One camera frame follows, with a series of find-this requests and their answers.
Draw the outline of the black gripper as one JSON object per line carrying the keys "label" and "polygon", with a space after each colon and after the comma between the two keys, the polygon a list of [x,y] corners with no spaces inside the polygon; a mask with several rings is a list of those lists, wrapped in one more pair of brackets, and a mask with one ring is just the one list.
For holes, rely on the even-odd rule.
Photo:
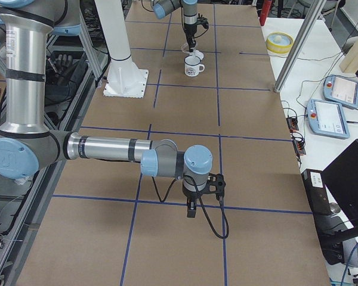
{"label": "black gripper", "polygon": [[187,198],[187,217],[195,218],[196,217],[196,203],[198,200],[198,194],[196,191],[190,191],[187,188],[183,188],[183,194]]}
{"label": "black gripper", "polygon": [[184,32],[188,39],[189,52],[193,52],[196,48],[196,24],[184,24]]}

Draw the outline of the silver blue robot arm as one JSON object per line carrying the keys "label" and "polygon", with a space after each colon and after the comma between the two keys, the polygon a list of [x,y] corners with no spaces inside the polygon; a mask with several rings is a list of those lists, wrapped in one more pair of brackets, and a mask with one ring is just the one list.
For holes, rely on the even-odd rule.
{"label": "silver blue robot arm", "polygon": [[6,120],[0,126],[0,175],[21,179],[57,161],[94,158],[140,163],[153,178],[182,180],[187,215],[209,193],[212,154],[202,145],[181,152],[170,140],[81,136],[44,123],[46,44],[51,33],[78,35],[78,1],[0,1],[6,28]]}
{"label": "silver blue robot arm", "polygon": [[197,0],[159,0],[150,1],[156,17],[162,19],[175,10],[182,8],[183,29],[189,51],[193,52],[196,47],[195,34],[197,32]]}

